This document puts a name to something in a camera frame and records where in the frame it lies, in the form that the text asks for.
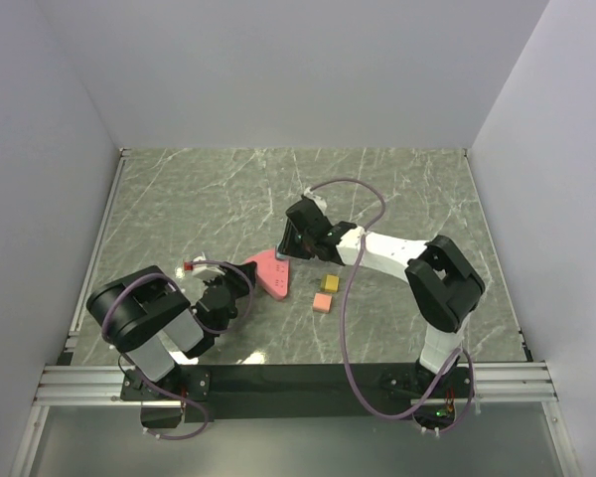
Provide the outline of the pink USB charger plug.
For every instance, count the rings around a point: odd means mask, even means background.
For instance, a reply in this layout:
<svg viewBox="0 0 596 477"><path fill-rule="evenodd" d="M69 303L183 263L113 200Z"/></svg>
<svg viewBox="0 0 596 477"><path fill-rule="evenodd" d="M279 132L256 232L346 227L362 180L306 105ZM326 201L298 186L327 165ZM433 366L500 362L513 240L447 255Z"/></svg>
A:
<svg viewBox="0 0 596 477"><path fill-rule="evenodd" d="M333 296L327 293L316 293L312 302L312 309L320 313L329 313L332 308Z"/></svg>

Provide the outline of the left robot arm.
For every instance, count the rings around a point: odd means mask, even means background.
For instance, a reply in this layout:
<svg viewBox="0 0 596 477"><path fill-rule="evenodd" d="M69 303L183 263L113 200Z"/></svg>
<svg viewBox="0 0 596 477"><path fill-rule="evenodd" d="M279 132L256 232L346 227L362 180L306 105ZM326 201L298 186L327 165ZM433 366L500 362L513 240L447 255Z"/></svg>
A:
<svg viewBox="0 0 596 477"><path fill-rule="evenodd" d="M180 365L160 336L187 358L198 358L228 332L238 316L237 301L250 299L256 284L253 261L236 265L200 255L185 262L183 270L205 285L196 302L156 265L103 285L86 302L102 339L134 364L143 387L157 399L183 391Z"/></svg>

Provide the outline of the pink triangular power strip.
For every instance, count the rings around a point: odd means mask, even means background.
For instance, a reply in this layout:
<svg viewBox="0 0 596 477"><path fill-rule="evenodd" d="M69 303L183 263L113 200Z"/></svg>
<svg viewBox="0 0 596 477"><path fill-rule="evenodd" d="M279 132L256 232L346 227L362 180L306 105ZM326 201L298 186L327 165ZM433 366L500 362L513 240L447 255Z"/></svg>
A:
<svg viewBox="0 0 596 477"><path fill-rule="evenodd" d="M249 257L245 263L256 264L257 283L275 300L288 296L290 262L279 258L274 248L264 250Z"/></svg>

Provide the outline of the yellow USB charger plug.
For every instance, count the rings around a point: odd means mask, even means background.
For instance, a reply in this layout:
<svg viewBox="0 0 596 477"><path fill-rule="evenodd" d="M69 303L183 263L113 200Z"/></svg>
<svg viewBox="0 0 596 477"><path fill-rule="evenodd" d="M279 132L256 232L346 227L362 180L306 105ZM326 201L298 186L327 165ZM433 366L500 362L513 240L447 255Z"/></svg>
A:
<svg viewBox="0 0 596 477"><path fill-rule="evenodd" d="M336 293L339 291L340 277L333 274L326 274L321 281L321 290L326 293Z"/></svg>

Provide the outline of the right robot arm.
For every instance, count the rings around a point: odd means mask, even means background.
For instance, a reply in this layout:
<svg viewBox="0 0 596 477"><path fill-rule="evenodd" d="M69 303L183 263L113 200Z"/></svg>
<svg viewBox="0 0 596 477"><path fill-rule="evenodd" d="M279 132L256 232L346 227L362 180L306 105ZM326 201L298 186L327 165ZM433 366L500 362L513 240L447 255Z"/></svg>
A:
<svg viewBox="0 0 596 477"><path fill-rule="evenodd" d="M318 258L342 266L357 265L403 280L426 321L416 384L437 397L451 384L449 370L457 358L466 324L486 285L450 238L395 238L349 222L332 223L326 203L303 195L286 211L287 223L277 252L300 259Z"/></svg>

